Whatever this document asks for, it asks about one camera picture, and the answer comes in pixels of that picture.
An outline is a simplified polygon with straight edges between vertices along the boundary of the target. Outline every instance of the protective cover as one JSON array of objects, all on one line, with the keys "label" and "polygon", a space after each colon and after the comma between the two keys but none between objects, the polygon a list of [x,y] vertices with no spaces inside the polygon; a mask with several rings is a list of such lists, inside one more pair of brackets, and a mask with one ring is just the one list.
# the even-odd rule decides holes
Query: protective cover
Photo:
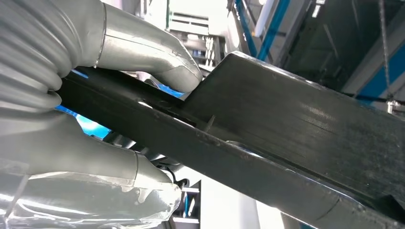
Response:
[{"label": "protective cover", "polygon": [[177,185],[145,177],[2,172],[0,180],[7,183],[0,185],[2,229],[152,228],[169,219],[181,196]]}]

